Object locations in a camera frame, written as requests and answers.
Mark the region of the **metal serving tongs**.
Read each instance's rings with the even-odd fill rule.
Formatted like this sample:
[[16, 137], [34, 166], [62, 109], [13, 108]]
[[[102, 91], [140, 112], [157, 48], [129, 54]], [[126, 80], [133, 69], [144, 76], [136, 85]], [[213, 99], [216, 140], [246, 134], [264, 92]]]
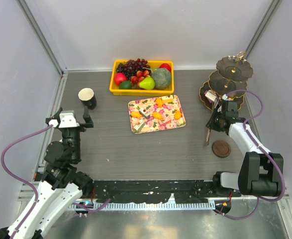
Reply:
[[212, 103], [212, 114], [210, 116], [210, 119], [208, 120], [206, 124], [207, 128], [207, 134], [205, 138], [205, 145], [208, 146], [210, 142], [210, 134], [211, 134], [211, 128], [210, 125], [214, 121], [214, 118], [216, 117], [216, 113], [218, 112], [220, 105], [219, 105], [219, 99], [215, 99], [214, 102]]

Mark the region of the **yellow plastic fruit bin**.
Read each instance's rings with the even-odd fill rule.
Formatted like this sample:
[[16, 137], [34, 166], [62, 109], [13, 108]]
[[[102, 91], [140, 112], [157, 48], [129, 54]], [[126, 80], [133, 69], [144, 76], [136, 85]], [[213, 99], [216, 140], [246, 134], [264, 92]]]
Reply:
[[175, 82], [174, 82], [174, 63], [173, 61], [149, 61], [151, 67], [157, 68], [161, 64], [168, 64], [171, 67], [171, 75], [172, 75], [172, 82], [169, 87], [164, 90], [144, 90], [144, 89], [132, 89], [132, 90], [121, 90], [119, 86], [115, 83], [114, 78], [116, 75], [116, 68], [120, 63], [124, 63], [127, 60], [115, 60], [112, 69], [112, 75], [110, 79], [109, 91], [112, 92], [116, 96], [153, 96], [153, 97], [160, 97], [171, 95], [174, 93], [175, 90]]

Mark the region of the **green white cake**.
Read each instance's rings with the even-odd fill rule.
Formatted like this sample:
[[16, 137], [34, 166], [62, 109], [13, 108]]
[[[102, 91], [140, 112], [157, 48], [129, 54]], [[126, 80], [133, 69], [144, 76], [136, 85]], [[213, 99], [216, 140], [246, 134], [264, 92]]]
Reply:
[[134, 131], [135, 132], [139, 132], [145, 125], [145, 122], [144, 121], [139, 121], [134, 127]]

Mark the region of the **yellow layered cake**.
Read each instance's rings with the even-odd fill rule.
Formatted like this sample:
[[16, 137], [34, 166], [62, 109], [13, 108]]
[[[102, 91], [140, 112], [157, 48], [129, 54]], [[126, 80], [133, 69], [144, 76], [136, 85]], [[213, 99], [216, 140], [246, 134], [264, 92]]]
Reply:
[[161, 99], [162, 99], [162, 102], [169, 103], [169, 102], [173, 102], [174, 96], [173, 95], [163, 96], [161, 97]]

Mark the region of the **floral serving tray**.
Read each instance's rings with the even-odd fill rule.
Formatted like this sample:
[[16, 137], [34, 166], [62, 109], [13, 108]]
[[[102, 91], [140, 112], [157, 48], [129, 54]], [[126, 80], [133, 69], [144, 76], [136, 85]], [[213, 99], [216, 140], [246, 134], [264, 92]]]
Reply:
[[[179, 97], [176, 95], [173, 96], [173, 102], [164, 103], [162, 108], [159, 108], [156, 105], [156, 99], [161, 97], [130, 101], [128, 103], [128, 113], [130, 118], [131, 131], [134, 134], [141, 134], [184, 127], [186, 125], [186, 119], [182, 110]], [[146, 109], [150, 114], [150, 117], [148, 119], [145, 119], [143, 116], [139, 119], [133, 118], [130, 115], [134, 111], [139, 112], [141, 108]], [[182, 113], [182, 117], [179, 120], [174, 119], [174, 114], [176, 111], [180, 111]], [[153, 112], [159, 112], [163, 116], [163, 120], [153, 118]], [[139, 121], [144, 121], [145, 125], [139, 132], [135, 132], [133, 127]]]

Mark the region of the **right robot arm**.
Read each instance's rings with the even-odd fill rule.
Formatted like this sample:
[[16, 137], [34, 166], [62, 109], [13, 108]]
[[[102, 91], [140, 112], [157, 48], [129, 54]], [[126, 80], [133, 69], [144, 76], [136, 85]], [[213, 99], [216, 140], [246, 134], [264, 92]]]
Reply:
[[213, 176], [211, 189], [215, 195], [223, 196], [229, 189], [256, 197], [278, 198], [283, 194], [283, 157], [270, 152], [255, 137], [245, 119], [239, 117], [236, 102], [222, 102], [221, 109], [213, 110], [206, 127], [226, 133], [244, 156], [240, 172], [218, 171]]

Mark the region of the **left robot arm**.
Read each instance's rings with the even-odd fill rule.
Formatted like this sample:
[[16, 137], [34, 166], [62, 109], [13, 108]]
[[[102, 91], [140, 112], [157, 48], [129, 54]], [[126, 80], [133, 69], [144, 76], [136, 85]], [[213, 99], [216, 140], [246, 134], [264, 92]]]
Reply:
[[81, 161], [80, 134], [94, 126], [88, 107], [83, 119], [84, 123], [79, 123], [74, 111], [59, 108], [45, 120], [48, 129], [62, 133], [62, 139], [48, 144], [44, 157], [47, 165], [38, 186], [23, 180], [34, 195], [11, 226], [0, 229], [0, 239], [42, 239], [69, 206], [92, 194], [92, 178], [75, 167]]

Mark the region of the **black paper cup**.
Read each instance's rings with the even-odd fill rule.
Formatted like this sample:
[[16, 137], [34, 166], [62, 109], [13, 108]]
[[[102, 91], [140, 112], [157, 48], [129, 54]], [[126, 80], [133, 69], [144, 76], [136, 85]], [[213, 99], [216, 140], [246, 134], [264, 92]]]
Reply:
[[93, 110], [97, 106], [97, 100], [93, 89], [83, 88], [78, 93], [78, 98], [84, 106]]

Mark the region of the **round wooden coaster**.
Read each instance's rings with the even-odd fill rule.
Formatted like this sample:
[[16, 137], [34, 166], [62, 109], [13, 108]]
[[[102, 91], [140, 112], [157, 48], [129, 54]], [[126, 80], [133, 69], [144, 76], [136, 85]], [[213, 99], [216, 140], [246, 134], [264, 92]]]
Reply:
[[219, 158], [226, 158], [231, 153], [231, 147], [226, 141], [217, 140], [212, 145], [212, 152]]

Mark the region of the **three-tier black cake stand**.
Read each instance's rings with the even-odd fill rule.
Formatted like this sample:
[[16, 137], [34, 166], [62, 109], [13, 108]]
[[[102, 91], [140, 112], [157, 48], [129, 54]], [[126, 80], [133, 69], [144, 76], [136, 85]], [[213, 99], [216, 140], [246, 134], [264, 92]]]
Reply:
[[246, 52], [241, 51], [237, 55], [218, 60], [216, 70], [209, 75], [208, 80], [199, 90], [199, 98], [206, 108], [212, 110], [211, 102], [204, 95], [206, 91], [213, 92], [220, 100], [224, 94], [227, 94], [238, 104], [238, 109], [241, 108], [244, 103], [244, 90], [247, 90], [248, 80], [254, 74], [245, 55]]

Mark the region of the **green lime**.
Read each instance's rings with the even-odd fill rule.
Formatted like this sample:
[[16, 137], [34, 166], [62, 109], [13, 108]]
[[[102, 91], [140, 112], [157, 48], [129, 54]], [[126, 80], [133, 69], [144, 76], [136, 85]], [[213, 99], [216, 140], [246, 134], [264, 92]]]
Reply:
[[121, 90], [130, 90], [132, 89], [132, 83], [130, 81], [123, 81], [119, 85], [119, 89]]

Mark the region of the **red apple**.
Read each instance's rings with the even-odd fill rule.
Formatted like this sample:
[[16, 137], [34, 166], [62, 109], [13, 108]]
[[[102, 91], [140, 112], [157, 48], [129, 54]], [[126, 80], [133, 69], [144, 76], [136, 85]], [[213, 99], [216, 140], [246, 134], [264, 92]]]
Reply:
[[127, 76], [123, 73], [117, 73], [114, 76], [114, 82], [116, 85], [120, 85], [122, 82], [127, 81]]

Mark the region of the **dark red grape bunch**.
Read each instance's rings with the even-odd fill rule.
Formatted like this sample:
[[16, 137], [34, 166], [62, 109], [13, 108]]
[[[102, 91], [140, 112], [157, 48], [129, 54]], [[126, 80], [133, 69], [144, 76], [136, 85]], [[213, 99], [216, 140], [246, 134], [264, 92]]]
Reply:
[[119, 63], [116, 68], [116, 73], [123, 73], [127, 78], [135, 76], [138, 71], [150, 69], [148, 61], [138, 58], [137, 60], [128, 60]]

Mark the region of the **green pear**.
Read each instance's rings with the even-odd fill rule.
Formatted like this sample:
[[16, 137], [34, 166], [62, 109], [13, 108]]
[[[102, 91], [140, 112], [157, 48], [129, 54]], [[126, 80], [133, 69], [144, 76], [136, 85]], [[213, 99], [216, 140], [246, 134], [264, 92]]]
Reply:
[[146, 77], [139, 82], [139, 87], [144, 90], [153, 90], [155, 88], [155, 81], [151, 77]]

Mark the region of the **green melon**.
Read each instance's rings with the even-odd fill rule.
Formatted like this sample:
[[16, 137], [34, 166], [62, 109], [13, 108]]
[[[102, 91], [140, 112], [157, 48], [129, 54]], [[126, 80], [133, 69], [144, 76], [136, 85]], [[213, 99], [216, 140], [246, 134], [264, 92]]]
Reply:
[[172, 82], [172, 75], [167, 69], [159, 68], [153, 71], [152, 79], [155, 82], [156, 89], [164, 90], [170, 86]]

